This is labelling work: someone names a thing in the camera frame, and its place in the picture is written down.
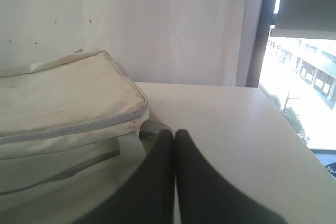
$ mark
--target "building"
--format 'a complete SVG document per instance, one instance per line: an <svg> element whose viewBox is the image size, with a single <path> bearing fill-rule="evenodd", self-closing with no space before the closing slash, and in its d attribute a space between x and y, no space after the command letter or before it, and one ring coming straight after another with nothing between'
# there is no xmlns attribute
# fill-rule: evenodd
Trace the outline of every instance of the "building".
<svg viewBox="0 0 336 224"><path fill-rule="evenodd" d="M336 101L336 41L269 37L267 50L321 94L332 109Z"/></svg>

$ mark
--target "white bag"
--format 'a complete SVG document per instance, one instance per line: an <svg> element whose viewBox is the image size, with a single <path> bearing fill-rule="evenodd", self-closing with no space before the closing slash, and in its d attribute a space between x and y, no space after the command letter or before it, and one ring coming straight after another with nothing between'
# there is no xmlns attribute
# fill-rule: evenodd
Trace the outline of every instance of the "white bag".
<svg viewBox="0 0 336 224"><path fill-rule="evenodd" d="M69 223L144 158L146 96L105 51L0 67L0 223Z"/></svg>

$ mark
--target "white table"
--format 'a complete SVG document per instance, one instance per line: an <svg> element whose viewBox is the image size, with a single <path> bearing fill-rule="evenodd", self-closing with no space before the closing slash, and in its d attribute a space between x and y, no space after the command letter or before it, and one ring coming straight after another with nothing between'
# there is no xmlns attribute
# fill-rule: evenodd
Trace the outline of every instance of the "white table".
<svg viewBox="0 0 336 224"><path fill-rule="evenodd" d="M336 180L260 92L137 83L150 120L187 129L215 169L292 224L336 223Z"/></svg>

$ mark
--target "zipper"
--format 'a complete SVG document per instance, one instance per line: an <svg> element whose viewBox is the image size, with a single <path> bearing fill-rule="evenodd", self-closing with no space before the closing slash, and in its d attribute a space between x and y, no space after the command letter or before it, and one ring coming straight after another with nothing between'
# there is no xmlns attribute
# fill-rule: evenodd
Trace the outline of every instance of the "zipper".
<svg viewBox="0 0 336 224"><path fill-rule="evenodd" d="M94 131L94 130L99 130L99 129L103 129L106 127L115 126L115 125L141 117L143 113L147 110L147 108L148 108L148 104L145 103L143 107L138 108L134 111L126 112L126 113L119 114L119 115L109 116L104 119L97 119L97 120L89 121L86 123L79 123L79 124L74 124L71 126L60 127L60 128L49 130L49 131L0 137L0 145L9 144L9 143L25 142L25 141L44 140L44 139L51 138L51 137L59 137L63 135L83 133L87 131Z"/></svg>
<svg viewBox="0 0 336 224"><path fill-rule="evenodd" d="M82 170L89 168L92 165L103 162L105 160L116 157L118 155L120 155L120 150L116 150L116 151L101 154L97 157L94 157L92 159L86 160L86 161L84 161L82 163L79 163L77 165L74 165L74 166L72 166L68 169L65 169L62 172L60 172L60 173L58 173L54 176L51 176L49 178L46 178L46 179L44 179L40 182L37 182L35 184L29 185L29 186L26 186L26 187L23 187L23 188L19 188L19 189L10 190L10 191L2 191L2 192L0 192L0 196L18 193L20 191L28 190L28 189L31 189L35 186L39 186L39 185L42 185L42 184L45 184L45 183L56 182L56 181L60 181L60 180L70 178L72 176L75 176L77 173L81 172Z"/></svg>

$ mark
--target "tree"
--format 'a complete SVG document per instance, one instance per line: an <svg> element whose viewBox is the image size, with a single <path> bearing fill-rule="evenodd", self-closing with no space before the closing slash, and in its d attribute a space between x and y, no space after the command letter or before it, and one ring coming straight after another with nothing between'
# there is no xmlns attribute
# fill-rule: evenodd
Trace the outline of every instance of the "tree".
<svg viewBox="0 0 336 224"><path fill-rule="evenodd" d="M293 130L299 135L301 140L307 145L309 138L306 137L299 115L295 113L294 109L292 107L286 107L281 110L280 99L276 95L270 94L262 85L259 85L259 89L271 101L273 106L282 114L283 118L285 118Z"/></svg>

